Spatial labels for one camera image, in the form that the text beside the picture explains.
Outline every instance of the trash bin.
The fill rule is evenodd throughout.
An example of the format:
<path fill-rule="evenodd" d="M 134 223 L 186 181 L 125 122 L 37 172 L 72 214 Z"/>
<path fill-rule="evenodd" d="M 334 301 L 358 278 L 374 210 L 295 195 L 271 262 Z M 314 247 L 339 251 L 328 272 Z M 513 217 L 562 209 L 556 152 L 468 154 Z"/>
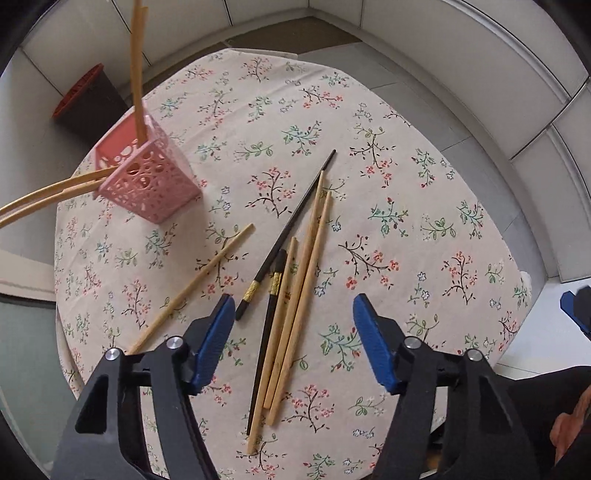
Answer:
<path fill-rule="evenodd" d="M 52 118 L 92 148 L 127 110 L 99 63 L 68 91 Z"/>

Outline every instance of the pink plastic basket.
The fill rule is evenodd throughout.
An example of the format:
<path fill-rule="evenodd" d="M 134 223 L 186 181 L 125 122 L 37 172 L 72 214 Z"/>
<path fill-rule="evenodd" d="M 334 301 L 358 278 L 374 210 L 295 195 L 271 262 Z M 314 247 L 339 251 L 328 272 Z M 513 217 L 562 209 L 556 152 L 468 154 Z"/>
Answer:
<path fill-rule="evenodd" d="M 96 146 L 96 168 L 119 165 L 98 193 L 153 223 L 170 217 L 200 190 L 189 161 L 150 114 L 148 141 L 137 147 L 133 110 Z"/>

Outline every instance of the table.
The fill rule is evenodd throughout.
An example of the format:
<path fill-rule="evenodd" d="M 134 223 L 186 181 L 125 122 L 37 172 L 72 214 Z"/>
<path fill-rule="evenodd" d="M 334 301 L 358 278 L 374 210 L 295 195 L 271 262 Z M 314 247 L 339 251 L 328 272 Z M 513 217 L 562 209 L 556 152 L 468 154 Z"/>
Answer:
<path fill-rule="evenodd" d="M 330 151 L 334 201 L 314 299 L 288 392 L 262 446 L 245 430 L 266 288 L 225 345 L 193 407 L 222 479 L 362 478 L 396 398 L 369 367 L 352 320 L 366 293 L 378 313 L 435 349 L 479 348 L 494 364 L 530 306 L 522 274 L 482 205 L 412 125 L 353 78 L 294 59 L 223 50 L 145 97 L 188 157 L 200 198 L 160 226 L 91 195 L 58 207 L 60 356 L 74 392 L 110 347 L 125 350 L 228 239 L 256 232 L 209 275 L 150 346 L 181 335 L 221 293 L 240 299 Z M 79 171 L 92 168 L 92 152 Z M 307 215 L 296 230 L 304 238 Z M 151 463 L 165 475 L 150 392 Z M 434 426 L 444 419 L 439 392 Z"/>

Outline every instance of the bolt head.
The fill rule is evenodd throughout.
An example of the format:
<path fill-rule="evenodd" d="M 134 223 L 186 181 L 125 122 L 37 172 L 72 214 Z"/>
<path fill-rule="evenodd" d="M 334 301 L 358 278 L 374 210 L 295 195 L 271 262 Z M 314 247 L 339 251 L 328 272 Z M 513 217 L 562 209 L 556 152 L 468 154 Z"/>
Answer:
<path fill-rule="evenodd" d="M 171 337 L 166 340 L 166 346 L 171 350 L 176 350 L 183 345 L 183 337 Z"/>
<path fill-rule="evenodd" d="M 474 348 L 471 348 L 470 350 L 468 350 L 466 355 L 473 362 L 479 362 L 483 358 L 482 353 L 480 353 L 479 350 L 476 350 Z"/>
<path fill-rule="evenodd" d="M 120 354 L 121 354 L 121 351 L 118 348 L 109 348 L 105 352 L 105 358 L 109 361 L 113 361 L 116 358 L 118 358 Z"/>
<path fill-rule="evenodd" d="M 410 348 L 411 350 L 416 350 L 417 348 L 420 348 L 422 344 L 423 342 L 417 337 L 406 337 L 404 339 L 404 346 L 406 348 Z"/>

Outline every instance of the chopstick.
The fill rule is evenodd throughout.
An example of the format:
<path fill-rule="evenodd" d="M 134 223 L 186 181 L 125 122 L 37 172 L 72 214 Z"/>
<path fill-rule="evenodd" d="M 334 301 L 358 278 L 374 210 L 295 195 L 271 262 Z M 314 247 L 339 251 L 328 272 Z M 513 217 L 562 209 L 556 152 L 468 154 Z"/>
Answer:
<path fill-rule="evenodd" d="M 52 185 L 48 185 L 47 187 L 43 187 L 42 189 L 36 190 L 31 192 L 24 197 L 15 200 L 4 207 L 0 208 L 0 215 L 4 215 L 5 213 L 14 210 L 22 205 L 26 205 L 27 203 L 33 202 L 38 199 L 42 199 L 47 195 L 53 195 L 54 193 L 58 193 L 64 189 L 68 189 L 70 187 L 75 187 L 76 185 L 80 185 L 86 183 L 91 180 L 102 179 L 104 177 L 108 177 L 111 175 L 117 167 L 109 167 L 103 168 L 102 170 L 91 171 L 90 173 L 85 173 L 83 175 L 78 175 L 76 177 L 72 177 L 70 179 L 58 181 Z"/>
<path fill-rule="evenodd" d="M 256 292 L 256 289 L 260 285 L 262 279 L 265 278 L 265 275 L 269 271 L 269 268 L 271 267 L 273 260 L 277 256 L 277 252 L 279 251 L 279 249 L 281 248 L 281 246 L 283 245 L 283 243 L 287 239 L 287 236 L 290 234 L 292 227 L 294 226 L 298 217 L 300 216 L 300 214 L 304 210 L 304 207 L 306 206 L 306 203 L 308 202 L 309 198 L 312 196 L 312 193 L 314 192 L 314 188 L 316 187 L 316 184 L 318 183 L 318 180 L 320 178 L 320 172 L 325 171 L 328 168 L 328 166 L 329 166 L 330 162 L 332 161 L 332 159 L 334 158 L 335 154 L 336 154 L 336 150 L 333 150 L 330 153 L 329 157 L 324 162 L 324 165 L 322 165 L 322 168 L 318 172 L 318 175 L 316 176 L 316 178 L 314 179 L 314 181 L 312 182 L 310 187 L 308 187 L 308 190 L 306 191 L 306 193 L 304 194 L 304 196 L 300 200 L 298 206 L 295 208 L 294 213 L 291 214 L 290 219 L 285 224 L 285 227 L 283 227 L 283 230 L 281 231 L 275 244 L 271 248 L 271 251 L 267 255 L 265 261 L 262 263 L 259 271 L 256 273 L 255 279 L 252 281 L 251 285 L 248 287 L 248 290 L 246 291 L 246 293 L 244 294 L 244 297 L 242 298 L 240 304 L 238 305 L 238 308 L 236 309 L 236 320 L 240 320 L 240 318 L 242 318 L 242 315 L 244 315 L 244 312 L 248 308 L 248 305 L 250 304 L 252 297 L 254 296 L 254 294 Z"/>
<path fill-rule="evenodd" d="M 262 329 L 261 347 L 259 348 L 258 362 L 256 363 L 255 382 L 252 387 L 251 408 L 248 414 L 248 423 L 246 425 L 246 434 L 251 432 L 252 417 L 255 412 L 256 397 L 258 396 L 259 386 L 261 385 L 262 367 L 265 362 L 265 353 L 269 344 L 269 337 L 271 336 L 271 328 L 277 311 L 277 299 L 279 298 L 279 289 L 281 286 L 281 279 L 285 271 L 285 264 L 287 263 L 287 252 L 284 249 L 279 250 L 277 259 L 275 260 L 275 272 L 269 290 L 269 303 L 267 305 L 267 314 L 265 315 L 265 324 Z"/>
<path fill-rule="evenodd" d="M 39 200 L 38 202 L 32 203 L 25 208 L 21 208 L 14 213 L 4 217 L 0 220 L 0 228 L 10 225 L 17 220 L 20 220 L 27 215 L 30 215 L 37 210 L 41 210 L 43 207 L 50 205 L 55 202 L 63 202 L 64 200 L 68 200 L 74 197 L 78 197 L 78 195 L 84 195 L 85 193 L 94 192 L 97 190 L 100 185 L 105 181 L 105 179 L 93 180 L 81 185 L 77 185 L 75 187 L 69 188 L 64 190 L 61 193 L 57 193 L 55 195 L 51 195 L 43 200 Z"/>
<path fill-rule="evenodd" d="M 256 395 L 256 403 L 254 408 L 254 414 L 252 416 L 251 429 L 248 433 L 248 442 L 246 444 L 247 455 L 252 455 L 254 452 L 254 446 L 258 437 L 258 432 L 261 428 L 261 416 L 263 403 L 265 401 L 265 395 L 267 393 L 267 386 L 269 384 L 269 375 L 271 368 L 273 368 L 273 361 L 275 359 L 275 353 L 277 350 L 277 342 L 279 340 L 279 334 L 281 331 L 283 313 L 285 311 L 285 300 L 287 295 L 287 289 L 291 284 L 291 263 L 295 260 L 297 248 L 297 240 L 295 237 L 291 238 L 290 247 L 287 251 L 287 263 L 285 265 L 285 271 L 283 273 L 283 280 L 281 282 L 281 288 L 279 290 L 278 305 L 275 310 L 275 316 L 273 317 L 273 326 L 271 327 L 271 334 L 269 335 L 269 343 L 267 345 L 267 352 L 265 353 L 265 362 L 261 372 L 261 383 L 259 384 L 258 393 Z"/>
<path fill-rule="evenodd" d="M 175 297 L 173 298 L 169 304 L 166 306 L 164 310 L 156 317 L 156 319 L 148 326 L 147 329 L 144 330 L 143 334 L 139 337 L 139 339 L 134 343 L 134 345 L 127 350 L 127 355 L 134 355 L 135 353 L 139 352 L 146 341 L 152 336 L 152 334 L 166 321 L 166 319 L 172 314 L 174 309 L 178 307 L 181 302 L 191 295 L 193 290 L 199 285 L 199 282 L 204 279 L 208 273 L 214 268 L 219 261 L 222 260 L 224 255 L 226 255 L 230 250 L 233 250 L 238 243 L 244 238 L 244 236 L 254 227 L 254 224 L 249 223 L 244 227 L 244 229 L 237 234 L 232 240 L 228 242 L 228 244 L 222 248 L 210 261 L 205 267 L 203 267 L 195 278 L 191 280 L 191 282 Z"/>
<path fill-rule="evenodd" d="M 287 350 L 287 343 L 290 338 L 291 328 L 294 319 L 296 318 L 296 311 L 298 308 L 298 302 L 300 301 L 301 289 L 306 277 L 308 262 L 310 261 L 310 255 L 314 245 L 314 238 L 316 237 L 316 230 L 318 228 L 316 213 L 318 211 L 318 206 L 320 205 L 320 196 L 322 193 L 323 183 L 324 170 L 320 172 L 320 178 L 318 179 L 318 187 L 316 189 L 316 195 L 314 196 L 314 205 L 312 206 L 312 211 L 310 212 L 310 220 L 308 223 L 308 230 L 306 232 L 306 239 L 304 240 L 304 246 L 301 250 L 300 261 L 298 263 L 294 284 L 291 288 L 290 303 L 287 307 L 287 313 L 285 314 L 283 330 L 281 331 L 281 340 L 279 341 L 279 347 L 277 348 L 277 354 L 273 363 L 273 372 L 271 374 L 271 379 L 269 380 L 269 386 L 267 388 L 267 394 L 265 396 L 265 408 L 271 408 L 273 395 L 275 394 L 277 382 L 279 381 L 281 366 L 283 365 L 283 358 L 285 357 L 285 352 Z"/>
<path fill-rule="evenodd" d="M 320 257 L 320 250 L 322 249 L 322 233 L 324 231 L 323 227 L 326 224 L 326 219 L 328 217 L 330 198 L 331 194 L 330 192 L 328 192 L 328 194 L 326 195 L 326 200 L 324 201 L 322 216 L 320 217 L 318 233 L 316 234 L 316 239 L 314 240 L 314 248 L 312 249 L 312 255 L 310 256 L 310 263 L 308 264 L 308 271 L 306 272 L 306 280 L 304 282 L 304 287 L 302 288 L 302 295 L 300 298 L 300 302 L 297 306 L 297 314 L 295 316 L 294 325 L 291 330 L 290 342 L 287 346 L 285 358 L 283 359 L 281 375 L 279 377 L 279 382 L 277 383 L 277 389 L 275 390 L 275 396 L 273 397 L 271 410 L 269 411 L 269 415 L 267 415 L 267 425 L 273 425 L 273 423 L 275 422 L 275 418 L 277 417 L 279 405 L 281 404 L 281 396 L 283 394 L 285 384 L 287 383 L 287 379 L 289 377 L 291 363 L 293 362 L 294 355 L 296 352 L 297 342 L 300 337 L 300 332 L 302 330 L 302 326 L 304 323 L 304 317 L 307 314 L 310 298 L 313 295 L 313 287 L 314 282 L 316 280 L 316 276 L 314 274 L 316 273 L 316 264 L 318 263 L 318 259 Z"/>
<path fill-rule="evenodd" d="M 142 104 L 142 45 L 144 28 L 148 18 L 148 7 L 142 7 L 142 0 L 134 0 L 134 12 L 131 20 L 131 92 L 134 99 L 135 130 L 138 148 L 148 139 L 144 123 Z"/>

